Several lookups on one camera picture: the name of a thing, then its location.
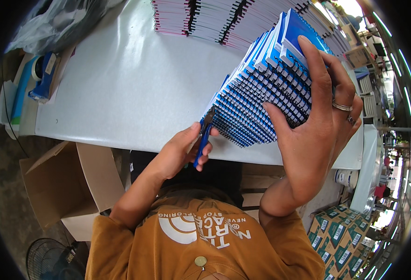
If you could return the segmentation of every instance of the stack of notebooks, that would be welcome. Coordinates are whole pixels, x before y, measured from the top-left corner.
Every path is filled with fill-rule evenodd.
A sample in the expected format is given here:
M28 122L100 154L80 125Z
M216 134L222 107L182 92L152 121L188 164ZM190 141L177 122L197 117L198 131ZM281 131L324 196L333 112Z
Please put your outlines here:
M190 0L153 0L154 30L168 34L186 36L191 19Z
M223 39L223 45L246 50L259 34L276 25L278 14L293 8L332 49L342 58L350 50L350 45L343 37L341 30L333 26L312 3L298 0L247 0L237 19L230 26Z
M188 35L222 42L242 0L196 0Z
M303 0L153 0L154 29L247 50L264 31L275 26L279 14L293 8L343 59L350 45L340 28L333 26L310 2Z
M204 112L206 115L215 108L213 125L221 135L240 147L276 141L274 127L262 106L266 101L283 112L290 127L306 122L311 109L311 80L299 35L333 54L299 14L292 9L281 13L277 25L250 45Z

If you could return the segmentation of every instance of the plastic bag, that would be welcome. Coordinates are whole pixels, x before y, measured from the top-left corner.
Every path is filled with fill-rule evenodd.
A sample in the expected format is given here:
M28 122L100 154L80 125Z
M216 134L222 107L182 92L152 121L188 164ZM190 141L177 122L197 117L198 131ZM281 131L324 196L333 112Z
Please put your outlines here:
M40 0L5 52L23 48L37 55L58 53L86 35L110 8L122 1Z

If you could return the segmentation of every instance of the electric fan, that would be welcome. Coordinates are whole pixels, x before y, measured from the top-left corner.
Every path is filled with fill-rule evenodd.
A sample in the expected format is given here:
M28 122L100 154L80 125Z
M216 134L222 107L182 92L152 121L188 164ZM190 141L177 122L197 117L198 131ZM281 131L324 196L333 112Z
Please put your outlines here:
M67 247L51 238L34 241L27 252L29 279L83 280L86 267L76 255L78 245L79 242L73 242Z

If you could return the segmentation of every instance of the white table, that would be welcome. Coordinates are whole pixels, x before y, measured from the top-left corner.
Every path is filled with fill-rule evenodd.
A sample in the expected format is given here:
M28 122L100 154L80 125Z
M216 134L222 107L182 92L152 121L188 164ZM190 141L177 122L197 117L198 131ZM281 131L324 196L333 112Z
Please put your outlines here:
M158 34L152 14L149 1L128 1L78 44L54 102L39 105L36 135L159 152L176 132L200 120L244 53ZM354 72L349 74L356 84ZM224 137L211 142L213 159L282 164L277 143L241 149ZM362 145L360 129L334 168L359 169Z
M383 139L374 125L364 125L364 153L357 187L350 209L362 213L372 210L374 192L380 182L381 165L384 161Z

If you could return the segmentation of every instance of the cardboard box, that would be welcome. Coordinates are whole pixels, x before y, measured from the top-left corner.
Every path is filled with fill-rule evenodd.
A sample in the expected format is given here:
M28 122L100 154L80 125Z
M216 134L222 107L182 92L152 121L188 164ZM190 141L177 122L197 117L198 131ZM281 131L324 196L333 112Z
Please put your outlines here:
M325 248L327 247L327 244L330 242L330 238L327 236L323 239L322 243L321 243L321 248L318 249L318 254L321 256L322 261L325 263L325 265L327 266L332 254L330 254L329 252L327 252L325 250Z
M372 215L369 213L368 215L361 214L360 215L366 223L369 225L372 223Z
M364 260L356 256L352 256L348 261L347 266L343 269L343 272L339 276L339 279L351 280L358 272L358 270L363 266L364 262Z
M344 237L346 231L346 225L331 221L328 232L326 233L326 236L323 237L323 239L326 237L329 237L330 239L330 242L326 245L324 250L329 252L331 255L334 255L340 244L345 244L348 242L348 238Z
M371 54L363 45L352 48L345 53L345 57L353 69L372 64Z
M362 217L358 217L358 219L354 220L354 224L357 225L357 231L362 235L366 235L367 230L371 224L368 224Z
M313 223L311 224L310 232L315 232L319 236L324 237L328 232L328 226L332 219L326 215L325 212L321 212L315 215Z
M351 48L361 46L361 41L358 39L357 31L355 30L354 26L351 24L341 26L341 29L344 31L346 35L346 40Z
M339 216L341 214L340 211L337 210L336 207L331 207L327 210L324 211L324 213L330 218L330 219L334 219L337 216Z
M358 227L356 224L352 224L345 233L346 237L350 240L349 251L354 253L358 245L361 244L361 241L364 238L364 235L357 231Z
M360 215L360 212L349 209L348 206L344 203L336 206L336 208L337 208L337 211L339 211L340 213L343 213L349 216L351 220L355 220Z
M353 219L351 219L350 218L350 216L349 215L347 215L347 214L345 214L345 213L343 213L343 214L340 214L340 215L338 215L336 218L334 218L333 219L334 221L337 221L338 223L340 223L340 224L344 224L345 226L351 226L352 225L352 223L353 223Z
M315 251L318 250L319 245L321 244L321 241L322 241L322 237L317 234L317 231L318 231L318 230L316 230L316 232L310 231L310 232L308 233L308 239L310 240L311 247L313 247L313 249L314 249Z
M28 198L43 230L61 220L90 241L93 219L124 194L110 148L62 142L39 159L20 160Z
M334 276L333 274L330 273L330 270L332 269L332 267L335 265L335 260L332 259L331 261L329 261L326 269L325 269L325 274L324 274L324 280L334 280L336 279L336 276Z
M350 245L350 241L345 240L341 246L338 246L335 254L332 256L332 260L335 261L335 265L329 271L332 275L339 276L343 272L344 267L353 255L353 253L349 250Z
M366 261L369 252L370 250L365 249L365 247L363 247L362 244L360 244L358 248L355 250L354 256L362 259L363 261Z

